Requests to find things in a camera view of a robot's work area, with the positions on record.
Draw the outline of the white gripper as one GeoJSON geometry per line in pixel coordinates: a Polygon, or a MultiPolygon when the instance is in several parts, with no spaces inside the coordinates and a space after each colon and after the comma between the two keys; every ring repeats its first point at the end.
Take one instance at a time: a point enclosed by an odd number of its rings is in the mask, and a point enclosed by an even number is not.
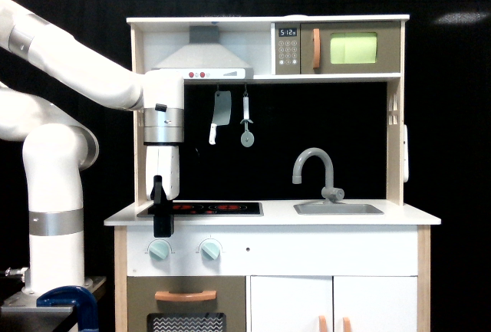
{"type": "Polygon", "coordinates": [[[147,146],[146,192],[153,201],[153,235],[170,238],[174,233],[173,199],[180,193],[178,146],[147,146]]]}

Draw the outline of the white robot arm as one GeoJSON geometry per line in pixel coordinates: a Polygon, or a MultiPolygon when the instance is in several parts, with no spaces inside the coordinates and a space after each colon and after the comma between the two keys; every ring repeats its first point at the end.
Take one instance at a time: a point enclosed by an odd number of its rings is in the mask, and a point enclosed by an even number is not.
{"type": "MultiPolygon", "coordinates": [[[[129,71],[12,0],[1,0],[1,46],[104,107],[143,112],[147,195],[170,203],[180,191],[184,80],[175,72],[129,71]]],[[[84,284],[80,173],[98,157],[88,128],[51,102],[1,89],[1,138],[20,141],[28,187],[30,278],[43,294],[84,284]]]]}

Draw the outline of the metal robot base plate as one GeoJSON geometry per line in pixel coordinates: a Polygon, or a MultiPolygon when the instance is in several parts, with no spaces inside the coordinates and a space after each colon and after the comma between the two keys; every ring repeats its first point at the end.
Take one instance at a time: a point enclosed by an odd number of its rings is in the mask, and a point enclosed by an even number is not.
{"type": "Polygon", "coordinates": [[[80,287],[65,286],[38,294],[31,289],[28,268],[1,270],[2,281],[19,281],[22,289],[1,302],[3,313],[69,313],[95,314],[97,302],[104,295],[107,278],[88,276],[80,287]]]}

